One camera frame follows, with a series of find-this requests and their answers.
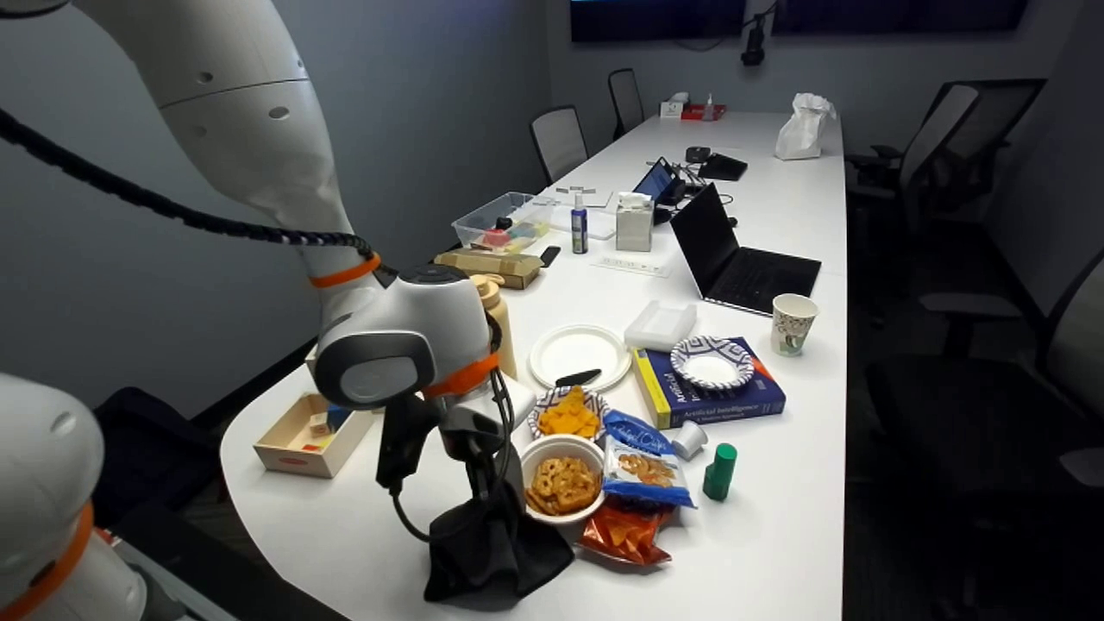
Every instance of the paper cup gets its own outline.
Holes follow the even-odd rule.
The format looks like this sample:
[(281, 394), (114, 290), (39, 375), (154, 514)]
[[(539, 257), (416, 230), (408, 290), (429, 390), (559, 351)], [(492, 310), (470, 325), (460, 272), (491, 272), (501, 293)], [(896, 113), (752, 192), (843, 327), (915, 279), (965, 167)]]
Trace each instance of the paper cup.
[(780, 351), (802, 354), (807, 330), (813, 327), (816, 304), (802, 293), (772, 297), (772, 330), (770, 341)]

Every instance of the conference table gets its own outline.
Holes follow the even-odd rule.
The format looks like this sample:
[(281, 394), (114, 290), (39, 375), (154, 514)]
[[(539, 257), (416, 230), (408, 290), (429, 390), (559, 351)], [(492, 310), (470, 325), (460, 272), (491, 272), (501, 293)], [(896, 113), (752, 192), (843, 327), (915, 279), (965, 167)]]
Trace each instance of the conference table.
[[(623, 327), (651, 304), (695, 304), (695, 334), (743, 334), (785, 390), (785, 411), (703, 425), (708, 452), (687, 464), (695, 507), (662, 530), (659, 549), (674, 560), (651, 573), (623, 573), (575, 560), (514, 612), (482, 615), (423, 605), (429, 549), (409, 538), (376, 486), (373, 425), (353, 464), (336, 481), (264, 472), (255, 438), (301, 396), (309, 374), (301, 366), (251, 399), (223, 431), (220, 467), (245, 530), (274, 569), (346, 618), (750, 618), (750, 621), (835, 621), (843, 618), (844, 569), (844, 368), (850, 368), (850, 265), (844, 265), (844, 164), (843, 129), (829, 129), (829, 154), (807, 164), (772, 160), (785, 116), (728, 113), (722, 121), (645, 121), (581, 168), (554, 181), (543, 200), (569, 203), (569, 189), (603, 218), (603, 203), (632, 189), (649, 164), (682, 164), (687, 146), (708, 146), (750, 164), (737, 182), (718, 182), (724, 212), (737, 218), (737, 241), (820, 260), (813, 285), (816, 322), (802, 354), (776, 351), (770, 319), (700, 302), (687, 260), (670, 230), (654, 229), (651, 253), (615, 253), (593, 238), (574, 257), (569, 230), (552, 229), (559, 260), (527, 285), (511, 290), (511, 334), (520, 396), (543, 394), (524, 354), (549, 334)], [(603, 390), (618, 411), (649, 419), (636, 374)], [(711, 448), (730, 441), (737, 467), (724, 504), (700, 495)], [(431, 431), (416, 472), (405, 486), (413, 526), (470, 497), (467, 472)]]

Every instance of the cardboard box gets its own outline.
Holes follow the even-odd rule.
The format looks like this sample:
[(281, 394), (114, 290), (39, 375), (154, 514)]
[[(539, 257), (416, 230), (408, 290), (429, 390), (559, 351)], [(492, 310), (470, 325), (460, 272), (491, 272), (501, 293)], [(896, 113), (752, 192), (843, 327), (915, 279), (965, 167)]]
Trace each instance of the cardboard box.
[(251, 448), (274, 472), (336, 481), (384, 411), (353, 411), (338, 431), (324, 429), (324, 396), (302, 394)]

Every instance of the black laptop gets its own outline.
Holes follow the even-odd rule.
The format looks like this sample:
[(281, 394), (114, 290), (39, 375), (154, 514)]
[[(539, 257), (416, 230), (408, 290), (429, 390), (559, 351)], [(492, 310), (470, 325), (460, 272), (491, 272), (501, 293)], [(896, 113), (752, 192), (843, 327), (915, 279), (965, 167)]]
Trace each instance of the black laptop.
[(737, 247), (718, 187), (700, 189), (674, 218), (680, 247), (708, 302), (770, 313), (776, 293), (810, 293), (820, 262), (762, 247)]

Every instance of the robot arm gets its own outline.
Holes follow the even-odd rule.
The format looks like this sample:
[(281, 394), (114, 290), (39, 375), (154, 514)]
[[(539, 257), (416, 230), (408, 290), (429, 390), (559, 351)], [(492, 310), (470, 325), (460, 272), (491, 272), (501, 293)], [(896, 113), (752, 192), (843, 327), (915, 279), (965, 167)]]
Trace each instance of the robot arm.
[[(57, 0), (0, 0), (41, 14)], [(191, 164), (232, 200), (298, 230), (347, 230), (328, 123), (269, 0), (74, 0), (137, 66)], [(301, 247), (324, 297), (317, 390), (347, 407), (443, 388), (486, 354), (476, 290), (381, 285), (354, 247)]]

